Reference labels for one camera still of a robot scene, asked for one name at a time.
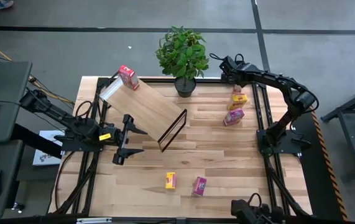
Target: small box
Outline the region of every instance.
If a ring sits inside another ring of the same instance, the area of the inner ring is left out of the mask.
[[[166,189],[176,189],[176,173],[175,172],[167,172],[166,173]]]
[[[206,179],[203,177],[197,177],[194,183],[194,188],[192,189],[192,194],[197,196],[203,196],[205,191]]]
[[[224,125],[230,126],[236,124],[245,116],[244,111],[240,108],[237,108],[232,111],[228,111],[226,117],[224,118]]]
[[[122,79],[123,85],[132,90],[136,90],[137,87],[139,87],[139,79],[133,69],[128,68],[126,65],[122,65],[118,70],[118,74]]]
[[[231,99],[228,102],[227,109],[235,110],[237,108],[242,108],[247,101],[247,97],[245,94],[233,94]]]

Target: yellow box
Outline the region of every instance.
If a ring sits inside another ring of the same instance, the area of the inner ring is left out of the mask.
[[[242,108],[247,101],[246,94],[233,94],[231,99],[228,102],[227,109],[235,110],[238,108]]]
[[[175,172],[167,172],[166,173],[166,189],[176,189],[176,173]]]

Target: pink box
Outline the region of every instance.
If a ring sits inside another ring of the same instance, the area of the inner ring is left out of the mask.
[[[192,189],[192,194],[197,196],[203,196],[205,191],[206,179],[203,177],[197,177],[194,183],[194,188]]]
[[[224,125],[229,126],[239,122],[241,118],[244,117],[244,111],[240,108],[228,111],[226,117],[224,118]]]
[[[133,69],[128,68],[126,65],[122,65],[118,70],[118,74],[122,78],[123,85],[132,90],[136,90],[136,88],[139,87],[139,79]]]

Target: white paper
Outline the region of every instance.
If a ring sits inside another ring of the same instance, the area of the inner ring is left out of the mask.
[[[43,138],[45,138],[49,141],[52,141],[55,144],[58,144],[59,146],[62,146],[62,142],[56,141],[54,139],[54,136],[58,136],[58,135],[63,136],[64,132],[62,132],[60,130],[39,131],[39,136],[42,136]],[[56,165],[56,164],[60,164],[60,163],[61,163],[61,159],[53,157],[49,154],[46,154],[39,149],[36,149],[34,160],[32,161],[33,166]]]

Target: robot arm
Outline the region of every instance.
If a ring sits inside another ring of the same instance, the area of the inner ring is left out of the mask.
[[[276,146],[280,142],[281,138],[285,135],[286,126],[301,116],[303,113],[307,113],[307,109],[318,100],[316,96],[310,92],[307,87],[297,83],[291,77],[284,77],[282,75],[276,75],[268,71],[258,69],[251,63],[245,61],[234,61],[230,56],[225,58],[219,58],[214,54],[210,55],[212,58],[222,60],[220,68],[224,72],[224,79],[226,82],[236,84],[244,87],[250,82],[263,83],[275,88],[278,88],[283,96],[284,101],[288,106],[288,111],[282,116],[282,118],[274,122],[266,130],[267,142]],[[298,95],[294,96],[293,91],[297,90]]]
[[[82,118],[81,116],[72,116],[61,108],[51,104],[44,92],[41,90],[28,92],[20,100],[21,107],[31,113],[43,113],[49,118],[59,122],[67,127],[64,136],[55,136],[55,139],[61,141],[64,145],[69,145],[70,149],[76,151],[100,151],[105,146],[118,146],[114,155],[113,163],[123,165],[124,160],[129,156],[142,152],[142,149],[126,149],[128,142],[127,132],[132,131],[138,134],[147,134],[136,128],[132,116],[125,114],[123,118],[124,128],[120,130],[114,127],[114,124],[105,123],[102,128],[96,120],[91,118]],[[109,135],[108,138],[100,140],[99,137]]]

